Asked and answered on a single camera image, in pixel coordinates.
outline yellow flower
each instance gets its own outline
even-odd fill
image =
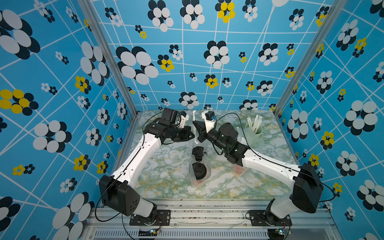
[[[320,47],[317,49],[318,53],[321,53],[324,50],[324,44],[322,43]]]
[[[335,192],[339,192],[339,193],[343,192],[342,186],[340,184],[338,184],[337,182],[335,182],[335,184],[333,185],[333,188],[335,189]]]
[[[147,37],[147,34],[144,32],[144,31],[141,31],[140,32],[140,37],[142,37],[143,39],[145,39]]]
[[[293,75],[295,74],[295,71],[288,71],[287,74],[285,75],[287,78],[291,78],[293,77]]]
[[[23,165],[19,165],[18,167],[14,167],[13,168],[13,173],[12,175],[14,176],[21,176],[23,174],[23,172],[25,171],[25,168],[23,167]]]
[[[310,163],[311,165],[314,167],[314,166],[319,166],[320,163],[319,163],[319,156],[316,156],[314,155],[313,153],[311,154],[311,157],[310,157]]]
[[[292,49],[289,49],[288,52],[287,52],[287,54],[290,55],[290,56],[291,56],[292,54],[294,54],[294,53],[295,53],[295,50],[294,50],[293,48],[292,48]]]
[[[358,43],[355,45],[357,51],[362,50],[363,47],[367,46],[367,38],[359,39]]]
[[[324,14],[321,14],[319,16],[319,18],[316,20],[316,23],[318,26],[321,26],[325,20],[325,18],[327,17],[327,15],[324,15]]]
[[[254,85],[249,85],[249,86],[247,87],[247,89],[248,89],[249,91],[252,91],[252,90],[255,89],[255,86],[254,86]]]

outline blue patterned wall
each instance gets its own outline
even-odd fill
[[[345,240],[384,236],[383,17],[382,0],[348,0],[279,114]]]
[[[273,108],[332,3],[92,1],[139,111]]]
[[[77,239],[131,114],[77,1],[0,1],[0,239]]]

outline white flower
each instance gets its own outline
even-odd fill
[[[50,89],[48,83],[42,83],[41,89],[47,93]]]
[[[326,201],[325,202],[325,206],[329,209],[329,210],[332,210],[333,209],[333,204],[331,203],[331,202],[329,202],[329,201]]]
[[[232,86],[231,81],[225,81],[224,86],[227,88]]]
[[[61,55],[60,52],[56,52],[56,58],[59,59],[59,61],[61,61],[63,59],[63,56]]]
[[[347,212],[350,216],[355,217],[355,210],[353,210],[351,207],[347,208]]]

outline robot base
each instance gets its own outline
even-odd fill
[[[157,210],[155,221],[153,224],[148,224],[146,219],[139,215],[131,215],[131,220],[129,221],[130,226],[159,226],[159,219],[157,217],[161,217],[162,226],[169,226],[170,220],[170,210]]]

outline black and white flower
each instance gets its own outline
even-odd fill
[[[85,142],[90,144],[91,146],[99,145],[99,141],[101,140],[100,130],[97,128],[92,128],[91,130],[86,131],[87,138]]]
[[[289,26],[292,28],[293,31],[295,31],[297,28],[301,27],[303,25],[303,20],[304,20],[304,9],[298,9],[296,8],[292,15],[289,17],[289,20],[291,23]]]
[[[222,64],[229,63],[228,47],[226,42],[209,41],[207,44],[208,50],[204,53],[204,58],[208,64],[213,64],[215,69],[220,69]]]
[[[308,135],[308,113],[306,111],[301,111],[294,109],[291,114],[291,119],[288,121],[287,131],[291,133],[291,139],[293,142],[299,141],[299,138],[305,139]]]
[[[109,78],[109,68],[105,65],[106,60],[100,47],[92,47],[88,42],[81,44],[81,49],[85,57],[80,60],[82,70],[92,77],[94,83],[99,86],[104,85],[104,78]]]
[[[376,103],[373,101],[364,104],[360,100],[354,101],[351,110],[345,115],[344,125],[351,128],[353,135],[360,135],[363,130],[373,131],[377,123],[377,116],[373,113],[376,108]]]
[[[72,134],[67,131],[67,125],[57,120],[52,120],[49,124],[37,124],[34,132],[38,137],[33,141],[33,147],[36,150],[45,149],[50,153],[63,152],[65,144],[72,139]]]
[[[357,28],[358,21],[357,19],[353,20],[351,23],[345,23],[341,28],[341,33],[338,36],[338,41],[336,47],[341,48],[342,51],[347,50],[349,44],[352,44],[356,40],[356,35],[359,32]]]
[[[70,190],[73,191],[76,184],[77,184],[77,181],[75,180],[74,177],[72,179],[67,179],[60,184],[60,187],[61,187],[60,192],[63,193],[63,192],[68,192]]]
[[[5,51],[21,59],[28,59],[30,51],[38,53],[40,45],[31,35],[32,28],[24,19],[11,10],[0,11],[0,46]]]
[[[168,101],[166,98],[162,98],[162,99],[161,99],[161,102],[164,103],[164,105],[165,105],[166,107],[169,107],[169,106],[170,106],[170,103],[169,103],[169,101]]]
[[[148,11],[148,18],[152,20],[152,24],[155,27],[160,27],[162,32],[166,32],[168,27],[173,26],[173,19],[170,18],[170,11],[166,8],[166,4],[163,0],[159,0],[157,3],[154,0],[150,0],[148,6],[150,8]]]
[[[240,110],[251,110],[251,109],[253,109],[253,110],[258,110],[258,103],[257,103],[257,100],[248,100],[248,99],[246,99],[246,100],[244,100],[243,101],[243,104],[242,105],[240,105],[240,107],[239,107],[239,109]]]
[[[321,118],[316,118],[313,122],[312,128],[315,132],[320,131],[322,124],[323,123],[321,122]]]
[[[383,0],[372,0],[371,8],[369,9],[369,12],[371,14],[375,14],[379,12],[379,16],[381,18],[384,18],[384,1]]]
[[[128,115],[127,105],[125,105],[125,103],[118,103],[117,114],[121,119],[125,120],[126,116]]]
[[[35,0],[33,7],[35,8],[36,11],[39,11],[40,15],[45,17],[48,20],[48,22],[52,23],[55,21],[52,11],[47,9],[44,3],[39,2],[38,0]]]
[[[197,29],[199,24],[203,24],[205,21],[203,7],[199,3],[199,0],[182,1],[183,7],[180,9],[180,15],[183,17],[184,23],[190,24],[192,29]]]
[[[49,84],[48,83],[42,83],[41,89],[47,93],[50,90]]]
[[[89,99],[84,96],[77,97],[77,105],[81,108],[88,109],[91,106]]]
[[[170,45],[169,53],[172,54],[172,57],[176,58],[177,61],[183,58],[183,52],[181,51],[181,49],[179,49],[178,45]]]
[[[347,212],[344,213],[348,221],[353,221],[353,218],[356,217],[356,212],[351,207],[347,208]]]
[[[320,78],[317,81],[316,89],[319,90],[321,94],[324,94],[326,90],[329,90],[331,88],[331,84],[333,82],[333,79],[331,78],[332,71],[328,72],[322,72],[320,74]]]
[[[259,59],[260,62],[264,63],[264,66],[268,66],[277,61],[277,53],[279,52],[277,46],[277,43],[266,43],[263,45],[263,50],[259,52]]]
[[[222,83],[224,83],[224,87],[228,88],[230,86],[232,86],[232,83],[231,81],[229,80],[229,78],[224,78]]]
[[[307,91],[301,91],[299,101],[300,101],[301,103],[304,103],[304,102],[306,101],[306,97],[307,97]]]
[[[108,121],[110,116],[108,115],[108,110],[102,108],[97,110],[97,121],[101,122],[101,124],[108,125]]]
[[[384,62],[380,62],[379,66],[376,68],[376,74],[373,76],[373,79],[376,80],[376,82],[381,82],[384,78]]]
[[[333,206],[333,204],[332,204],[331,202],[326,201],[326,202],[324,203],[324,205],[323,205],[323,208],[328,209],[328,210],[332,210],[332,209],[333,209],[332,206]]]
[[[74,21],[74,23],[78,23],[79,22],[79,19],[77,18],[77,15],[74,12],[72,12],[72,9],[70,9],[69,7],[65,7],[65,12]]]
[[[257,92],[260,93],[262,96],[265,96],[267,94],[272,93],[273,91],[273,84],[272,81],[261,81],[260,85],[256,87]]]
[[[384,187],[375,185],[371,180],[364,181],[364,185],[359,187],[357,196],[363,200],[362,204],[366,209],[375,208],[379,212],[384,210]]]
[[[182,92],[180,96],[181,98],[179,98],[179,102],[188,109],[193,109],[200,104],[194,92]]]
[[[54,229],[58,230],[53,239],[81,238],[87,224],[87,218],[91,214],[92,208],[95,207],[94,203],[88,202],[88,200],[87,192],[77,194],[70,205],[61,208],[55,214],[52,225]]]
[[[243,12],[245,12],[244,17],[248,20],[248,22],[252,22],[253,19],[257,18],[257,7],[255,4],[256,0],[245,0]]]
[[[358,158],[355,154],[349,154],[347,151],[342,151],[341,156],[337,158],[336,167],[340,169],[340,173],[343,176],[348,174],[354,176],[358,165],[356,164]]]
[[[116,55],[121,60],[118,62],[120,72],[127,78],[133,78],[142,85],[149,83],[149,78],[156,78],[159,75],[157,68],[151,63],[149,54],[139,46],[129,51],[125,47],[118,47]],[[134,69],[136,62],[140,65],[140,69]]]

